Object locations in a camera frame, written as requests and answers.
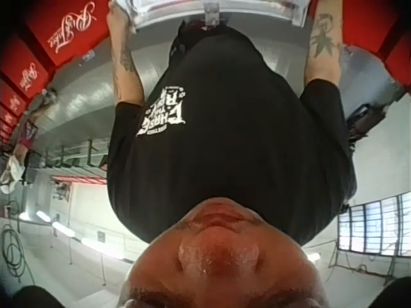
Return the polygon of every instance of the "forearm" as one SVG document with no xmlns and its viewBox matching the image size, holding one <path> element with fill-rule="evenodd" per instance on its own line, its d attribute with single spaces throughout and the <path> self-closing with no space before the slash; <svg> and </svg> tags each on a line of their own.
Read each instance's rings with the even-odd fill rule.
<svg viewBox="0 0 411 308">
<path fill-rule="evenodd" d="M 342 1 L 319 0 L 310 37 L 305 80 L 329 80 L 338 85 L 341 77 Z"/>
<path fill-rule="evenodd" d="M 144 105 L 144 89 L 127 47 L 127 33 L 111 37 L 114 98 L 116 103 L 124 101 Z"/>
</svg>

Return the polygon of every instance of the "nose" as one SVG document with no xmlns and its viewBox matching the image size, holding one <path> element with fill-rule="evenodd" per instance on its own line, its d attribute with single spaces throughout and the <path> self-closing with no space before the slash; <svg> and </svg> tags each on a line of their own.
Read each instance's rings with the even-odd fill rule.
<svg viewBox="0 0 411 308">
<path fill-rule="evenodd" d="M 247 277 L 256 270 L 258 258 L 257 242 L 220 226 L 186 238 L 179 248 L 182 269 L 193 278 Z"/>
</svg>

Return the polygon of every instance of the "white object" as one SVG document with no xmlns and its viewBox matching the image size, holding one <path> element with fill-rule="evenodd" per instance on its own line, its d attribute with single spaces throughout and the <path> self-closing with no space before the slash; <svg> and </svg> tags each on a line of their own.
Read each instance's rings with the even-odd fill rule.
<svg viewBox="0 0 411 308">
<path fill-rule="evenodd" d="M 307 255 L 308 260 L 310 260 L 311 262 L 315 262 L 321 259 L 321 255 L 319 253 L 311 253 L 309 255 Z"/>
<path fill-rule="evenodd" d="M 25 220 L 25 221 L 30 221 L 30 220 L 31 220 L 30 215 L 29 215 L 27 212 L 21 213 L 21 214 L 19 215 L 19 218 L 20 218 L 21 220 Z"/>
<path fill-rule="evenodd" d="M 60 231 L 61 233 L 65 234 L 68 237 L 74 237 L 76 235 L 76 232 L 74 232 L 73 230 L 67 228 L 66 226 L 62 225 L 61 223 L 58 223 L 58 222 L 55 221 L 51 225 L 53 226 L 53 228 L 57 229 L 58 231 Z"/>
<path fill-rule="evenodd" d="M 45 213 L 43 213 L 41 210 L 39 210 L 36 215 L 38 215 L 38 217 L 40 217 L 41 219 L 43 219 L 46 223 L 49 223 L 51 221 L 51 218 L 46 215 Z"/>
<path fill-rule="evenodd" d="M 24 166 L 20 165 L 16 156 L 12 155 L 7 161 L 6 169 L 0 176 L 0 190 L 2 193 L 10 194 L 24 173 Z"/>
<path fill-rule="evenodd" d="M 92 239 L 83 238 L 82 244 L 104 255 L 108 255 L 109 257 L 119 260 L 124 259 L 124 255 L 121 252 L 115 251 L 115 249 L 113 249 L 112 247 L 108 247 L 105 243 L 93 241 Z"/>
<path fill-rule="evenodd" d="M 113 0 L 128 14 L 132 31 L 165 20 L 204 14 L 206 24 L 220 22 L 220 12 L 252 13 L 305 24 L 310 0 Z"/>
</svg>

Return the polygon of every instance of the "black t-shirt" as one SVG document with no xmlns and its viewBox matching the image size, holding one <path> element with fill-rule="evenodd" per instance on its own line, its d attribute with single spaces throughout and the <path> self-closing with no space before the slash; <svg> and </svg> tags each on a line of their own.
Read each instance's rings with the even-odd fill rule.
<svg viewBox="0 0 411 308">
<path fill-rule="evenodd" d="M 300 244 L 338 214 L 354 179 L 338 88 L 298 98 L 249 40 L 200 41 L 149 108 L 119 103 L 109 148 L 112 208 L 154 240 L 190 209 L 228 197 Z"/>
</svg>

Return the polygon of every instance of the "person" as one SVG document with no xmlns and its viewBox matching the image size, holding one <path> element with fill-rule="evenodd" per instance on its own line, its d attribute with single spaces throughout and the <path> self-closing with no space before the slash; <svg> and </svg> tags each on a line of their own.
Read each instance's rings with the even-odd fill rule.
<svg viewBox="0 0 411 308">
<path fill-rule="evenodd" d="M 19 140 L 9 155 L 6 167 L 0 176 L 0 190 L 2 193 L 11 194 L 18 181 L 24 179 L 26 168 L 30 161 L 30 149 L 39 130 L 36 126 L 42 116 L 47 114 L 50 107 L 57 102 L 55 89 L 45 90 L 38 108 L 36 108 L 24 122 Z"/>
<path fill-rule="evenodd" d="M 318 1 L 300 98 L 246 36 L 201 22 L 182 23 L 145 98 L 128 17 L 111 3 L 107 22 L 107 189 L 118 219 L 150 243 L 118 307 L 328 307 L 301 246 L 355 181 L 338 89 L 342 0 Z"/>
</svg>

